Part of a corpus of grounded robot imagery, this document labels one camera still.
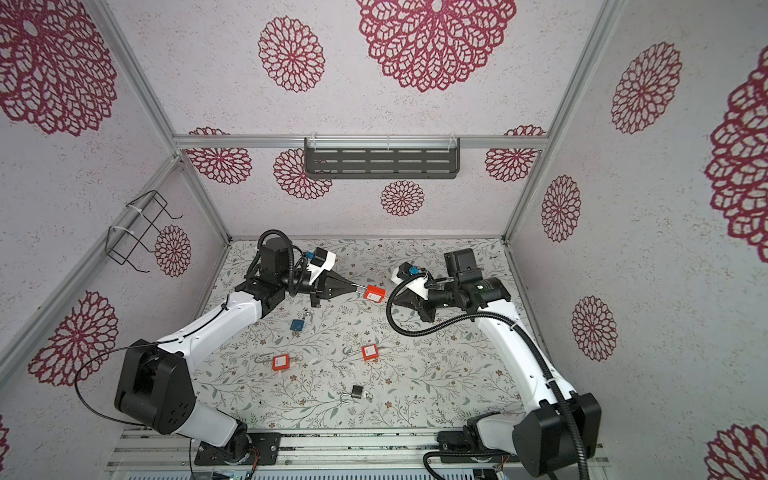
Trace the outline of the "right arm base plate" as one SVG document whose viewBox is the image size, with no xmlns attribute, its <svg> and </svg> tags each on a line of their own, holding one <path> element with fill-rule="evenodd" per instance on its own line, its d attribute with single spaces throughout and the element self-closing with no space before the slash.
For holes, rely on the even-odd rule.
<svg viewBox="0 0 768 480">
<path fill-rule="evenodd" d="M 517 461 L 510 452 L 485 447 L 478 437 L 465 430 L 442 430 L 436 435 L 440 461 L 443 463 L 494 463 Z"/>
</svg>

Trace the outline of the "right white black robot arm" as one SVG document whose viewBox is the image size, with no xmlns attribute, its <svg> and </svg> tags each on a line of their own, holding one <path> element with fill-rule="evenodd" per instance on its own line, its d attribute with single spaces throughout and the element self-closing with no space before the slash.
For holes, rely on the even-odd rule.
<svg viewBox="0 0 768 480">
<path fill-rule="evenodd" d="M 485 277 L 472 250 L 444 256 L 447 275 L 435 278 L 425 268 L 404 262 L 391 272 L 395 287 L 385 315 L 398 334 L 417 338 L 471 321 L 486 335 L 517 386 L 525 412 L 521 420 L 491 412 L 468 420 L 462 432 L 441 432 L 439 448 L 422 462 L 457 463 L 505 460 L 519 463 L 534 477 L 555 478 L 574 466 L 581 479 L 590 476 L 588 461 L 598 443 L 602 409 L 590 393 L 580 394 L 556 370 L 532 338 L 497 278 Z"/>
</svg>

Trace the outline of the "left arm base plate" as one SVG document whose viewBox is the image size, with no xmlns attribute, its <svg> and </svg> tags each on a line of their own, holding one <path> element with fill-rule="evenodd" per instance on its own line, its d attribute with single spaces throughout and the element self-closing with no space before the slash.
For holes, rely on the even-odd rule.
<svg viewBox="0 0 768 480">
<path fill-rule="evenodd" d="M 249 432 L 236 434 L 224 447 L 202 442 L 194 457 L 195 466 L 271 466 L 277 461 L 282 435 Z"/>
</svg>

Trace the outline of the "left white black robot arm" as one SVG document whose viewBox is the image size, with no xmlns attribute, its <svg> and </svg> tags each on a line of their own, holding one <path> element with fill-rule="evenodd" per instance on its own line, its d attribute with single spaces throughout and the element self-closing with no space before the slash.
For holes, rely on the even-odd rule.
<svg viewBox="0 0 768 480">
<path fill-rule="evenodd" d="M 250 443 L 247 425 L 198 400 L 192 375 L 286 298 L 305 294 L 317 307 L 355 292 L 356 284 L 336 273 L 335 263 L 335 254 L 324 248 L 301 254 L 284 232 L 264 232 L 243 281 L 218 308 L 156 341 L 127 347 L 115 408 L 158 433 L 197 440 L 239 461 Z"/>
</svg>

